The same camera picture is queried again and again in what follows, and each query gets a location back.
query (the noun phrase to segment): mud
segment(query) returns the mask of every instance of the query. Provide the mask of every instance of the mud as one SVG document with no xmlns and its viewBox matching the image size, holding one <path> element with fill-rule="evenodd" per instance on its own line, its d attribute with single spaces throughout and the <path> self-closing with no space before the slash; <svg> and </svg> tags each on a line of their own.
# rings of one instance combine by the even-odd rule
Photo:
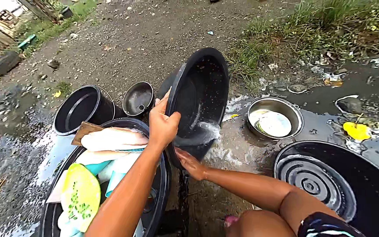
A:
<svg viewBox="0 0 379 237">
<path fill-rule="evenodd" d="M 132 84 L 148 81 L 157 90 L 166 75 L 195 50 L 211 46 L 224 51 L 250 20 L 287 14 L 294 2 L 113 0 L 106 4 L 103 1 L 91 16 L 93 21 L 88 19 L 73 26 L 23 61 L 0 83 L 0 112 L 4 111 L 0 116 L 0 178 L 6 178 L 0 189 L 0 236 L 37 235 L 41 208 L 53 174 L 74 148 L 69 145 L 71 137 L 56 136 L 51 130 L 54 112 L 64 99 L 64 95 L 52 96 L 58 82 L 71 83 L 74 89 L 86 84 L 100 85 L 121 106 L 122 96 Z M 133 10 L 127 11 L 130 5 Z M 78 34 L 78 38 L 70 39 L 71 32 Z M 56 71 L 45 62 L 52 58 L 61 63 Z M 289 140 L 256 137 L 245 124 L 245 112 L 254 100 L 247 97 L 240 101 L 240 110 L 232 112 L 241 115 L 222 123 L 221 136 L 206 155 L 205 164 L 271 176 L 274 157 L 289 143 L 316 139 L 346 145 L 337 124 L 347 118 L 340 115 L 334 101 L 350 94 L 360 95 L 365 115 L 379 121 L 379 68 L 373 68 L 372 63 L 347 63 L 344 67 L 348 74 L 340 88 L 323 86 L 319 77 L 310 77 L 312 73 L 307 66 L 287 61 L 277 63 L 284 71 L 271 73 L 266 66 L 261 69 L 267 76 L 266 90 L 260 93 L 297 104 L 305 119 L 303 131 Z M 48 78 L 37 79 L 38 74 Z M 309 89 L 303 94 L 292 94 L 284 90 L 291 83 L 306 84 Z M 232 83 L 229 99 L 236 94 L 245 95 L 243 85 Z M 363 146 L 362 155 L 379 165 L 379 138 L 367 140 Z M 179 180 L 184 180 L 184 176 L 172 170 L 165 213 L 171 219 L 167 219 L 159 234 L 224 236 L 225 215 L 256 208 L 205 181 L 190 178 L 187 187 L 180 187 Z M 183 201 L 186 210 L 181 209 Z"/>
</svg>

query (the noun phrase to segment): black plastic basin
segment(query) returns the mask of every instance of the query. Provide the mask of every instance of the black plastic basin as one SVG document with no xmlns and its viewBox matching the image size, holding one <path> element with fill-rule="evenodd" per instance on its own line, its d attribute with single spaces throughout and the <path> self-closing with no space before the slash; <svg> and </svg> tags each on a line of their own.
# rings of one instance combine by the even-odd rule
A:
<svg viewBox="0 0 379 237">
<path fill-rule="evenodd" d="M 312 162 L 313 164 L 311 165 L 309 161 L 296 158 L 284 160 L 288 156 L 295 154 L 313 157 L 330 166 L 332 170 L 329 171 L 326 168 L 324 168 L 325 171 L 311 169 L 312 165 L 321 167 L 319 162 Z M 338 173 L 342 178 L 334 175 L 334 172 Z M 282 149 L 276 158 L 274 170 L 276 178 L 294 180 L 297 175 L 298 180 L 302 178 L 301 183 L 310 186 L 300 188 L 310 193 L 315 192 L 312 195 L 316 197 L 320 195 L 320 192 L 331 191 L 323 188 L 323 186 L 320 189 L 313 189 L 316 184 L 315 181 L 324 182 L 322 178 L 315 180 L 315 177 L 322 174 L 331 176 L 330 182 L 340 183 L 339 188 L 341 190 L 345 190 L 348 186 L 353 191 L 355 203 L 351 200 L 344 200 L 345 203 L 341 203 L 342 209 L 344 208 L 345 210 L 352 210 L 348 206 L 355 205 L 356 210 L 349 224 L 361 231 L 365 236 L 379 236 L 379 167 L 346 148 L 315 140 L 292 143 Z"/>
<path fill-rule="evenodd" d="M 207 122 L 219 126 L 222 123 L 229 90 L 229 73 L 222 54 L 214 48 L 203 48 L 191 55 L 186 63 L 177 68 L 161 85 L 157 94 L 162 98 L 171 87 L 166 115 L 181 113 L 177 136 L 186 140 L 199 140 L 208 132 L 197 125 Z M 210 149 L 214 140 L 203 144 L 181 145 L 199 161 Z M 169 160 L 183 169 L 176 158 L 172 142 L 167 148 Z"/>
<path fill-rule="evenodd" d="M 77 89 L 62 103 L 55 114 L 53 128 L 57 135 L 67 136 L 77 132 L 81 122 L 102 123 L 125 117 L 123 110 L 105 98 L 94 85 Z"/>
<path fill-rule="evenodd" d="M 145 136 L 149 136 L 149 127 L 140 120 L 134 118 L 118 118 L 112 121 L 108 121 L 102 124 L 103 127 L 127 127 L 134 128 L 141 131 Z M 82 154 L 86 149 L 84 147 L 77 147 L 68 159 L 62 164 L 58 170 L 55 180 L 48 192 L 49 196 L 52 189 L 55 187 L 56 182 L 59 180 L 62 172 L 67 170 L 68 167 Z M 166 203 L 169 197 L 170 182 L 169 177 L 171 175 L 171 167 L 169 162 L 165 158 L 164 154 L 161 155 L 161 162 L 156 170 L 156 175 L 152 184 L 152 193 L 155 194 L 154 200 L 148 200 L 145 210 L 141 215 L 141 222 L 145 228 L 145 237 L 153 237 L 157 231 L 162 215 L 166 208 Z M 101 184 L 102 192 L 106 191 L 107 183 Z M 105 200 L 104 193 L 102 193 L 102 200 Z M 43 207 L 43 214 L 41 218 L 41 226 L 39 236 L 41 237 L 59 237 L 60 229 L 58 228 L 58 218 L 62 213 L 62 207 L 60 203 L 45 204 Z"/>
</svg>

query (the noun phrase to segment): stainless steel bowl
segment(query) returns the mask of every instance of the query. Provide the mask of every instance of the stainless steel bowl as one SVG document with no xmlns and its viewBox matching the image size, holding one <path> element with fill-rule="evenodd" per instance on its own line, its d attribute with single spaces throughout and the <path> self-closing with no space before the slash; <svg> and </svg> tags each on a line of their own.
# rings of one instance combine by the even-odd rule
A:
<svg viewBox="0 0 379 237">
<path fill-rule="evenodd" d="M 270 110 L 281 113 L 282 115 L 286 116 L 292 125 L 290 133 L 284 137 L 273 137 L 258 130 L 255 126 L 255 123 L 258 120 L 255 120 L 255 118 L 253 118 L 252 116 L 250 119 L 250 115 L 257 110 Z M 277 97 L 263 97 L 254 100 L 252 104 L 249 106 L 247 123 L 251 131 L 253 131 L 256 135 L 260 137 L 268 137 L 273 139 L 287 139 L 298 135 L 298 133 L 302 131 L 302 128 L 304 127 L 304 118 L 301 114 L 301 111 L 299 111 L 299 109 L 292 105 L 289 101 Z"/>
</svg>

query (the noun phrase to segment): tire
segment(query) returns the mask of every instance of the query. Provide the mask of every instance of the tire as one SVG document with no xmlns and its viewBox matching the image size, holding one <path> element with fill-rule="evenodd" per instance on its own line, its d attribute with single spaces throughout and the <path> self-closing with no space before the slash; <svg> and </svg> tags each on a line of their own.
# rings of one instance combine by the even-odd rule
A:
<svg viewBox="0 0 379 237">
<path fill-rule="evenodd" d="M 6 74 L 11 69 L 13 69 L 19 62 L 21 58 L 15 51 L 9 51 L 0 57 L 0 76 Z"/>
</svg>

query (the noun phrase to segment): yellow plastic plate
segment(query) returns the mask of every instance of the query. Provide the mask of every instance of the yellow plastic plate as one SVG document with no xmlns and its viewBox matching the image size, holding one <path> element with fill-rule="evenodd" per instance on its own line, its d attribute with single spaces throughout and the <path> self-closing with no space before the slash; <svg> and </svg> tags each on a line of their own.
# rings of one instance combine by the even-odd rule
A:
<svg viewBox="0 0 379 237">
<path fill-rule="evenodd" d="M 61 194 L 62 209 L 71 224 L 86 232 L 100 205 L 100 185 L 96 177 L 82 164 L 72 164 L 66 173 Z"/>
</svg>

